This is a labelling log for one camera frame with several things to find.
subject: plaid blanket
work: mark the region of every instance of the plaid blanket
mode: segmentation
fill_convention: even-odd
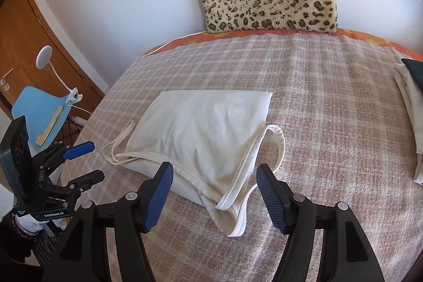
[[[392,72],[401,57],[393,48],[315,34],[222,39],[140,57],[80,134],[78,143],[92,140],[96,150],[68,161],[62,182],[103,170],[105,180],[80,198],[96,204],[136,191],[145,177],[110,165],[101,148],[128,120],[138,121],[161,91],[271,91],[267,122],[278,124],[286,138],[277,178],[314,203],[347,202],[386,282],[400,281],[423,248],[423,189],[412,180],[415,140]],[[277,157],[269,137],[258,164]],[[271,281],[286,237],[272,226],[258,190],[247,212],[245,234],[227,238],[204,208],[171,192],[158,225],[142,235],[156,279]],[[316,280],[321,238],[316,232],[309,281]],[[108,243],[111,274],[119,281],[112,231]]]

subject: blue chair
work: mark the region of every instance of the blue chair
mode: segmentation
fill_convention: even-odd
[[[70,105],[73,102],[66,104],[68,95],[64,97],[55,97],[40,89],[32,86],[27,86],[22,90],[18,99],[12,107],[12,116],[14,119],[25,115],[26,125],[28,130],[29,144],[32,146],[36,153],[39,153],[49,147],[60,129],[63,127],[69,112],[71,111]],[[47,140],[42,146],[36,144],[37,136],[40,135],[49,124],[51,118],[57,107],[63,106],[63,111],[50,132]]]

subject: door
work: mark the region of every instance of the door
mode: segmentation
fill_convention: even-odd
[[[8,87],[5,87],[7,84],[0,85],[3,96],[13,105],[28,85],[57,97],[68,94],[49,65],[42,70],[35,66],[37,54],[45,45],[53,48],[50,61],[58,75],[69,88],[77,87],[83,94],[83,99],[76,105],[93,112],[104,94],[64,50],[45,20],[40,19],[33,0],[5,0],[0,7],[0,78],[13,68],[5,78]],[[71,114],[84,119],[90,116],[76,108]]]

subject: white clip-on lamp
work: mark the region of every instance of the white clip-on lamp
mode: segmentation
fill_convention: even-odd
[[[78,89],[74,88],[71,90],[68,88],[68,86],[65,84],[65,82],[62,80],[62,78],[59,77],[56,70],[53,67],[53,64],[50,62],[50,59],[52,57],[53,49],[50,46],[44,46],[41,48],[40,52],[37,55],[37,60],[35,61],[35,65],[39,70],[42,70],[44,67],[49,64],[51,68],[53,69],[54,74],[56,77],[60,80],[60,82],[65,86],[65,88],[69,91],[69,96],[66,99],[66,104],[69,105],[69,102],[78,103],[82,99],[82,95],[78,93]]]

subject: silver bolt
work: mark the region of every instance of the silver bolt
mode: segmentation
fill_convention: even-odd
[[[88,208],[90,208],[92,205],[93,205],[93,202],[92,202],[92,201],[90,201],[90,200],[85,201],[85,202],[83,202],[83,203],[81,204],[82,208],[84,208],[84,209],[88,209]]]
[[[300,193],[295,193],[292,198],[297,202],[304,202],[305,200],[305,196]]]
[[[134,199],[136,199],[138,197],[138,194],[137,193],[134,193],[132,191],[130,193],[127,193],[125,197],[126,197],[127,200],[132,201],[132,200],[134,200]]]
[[[338,203],[338,208],[341,210],[347,210],[348,209],[348,205],[345,202],[339,202]]]

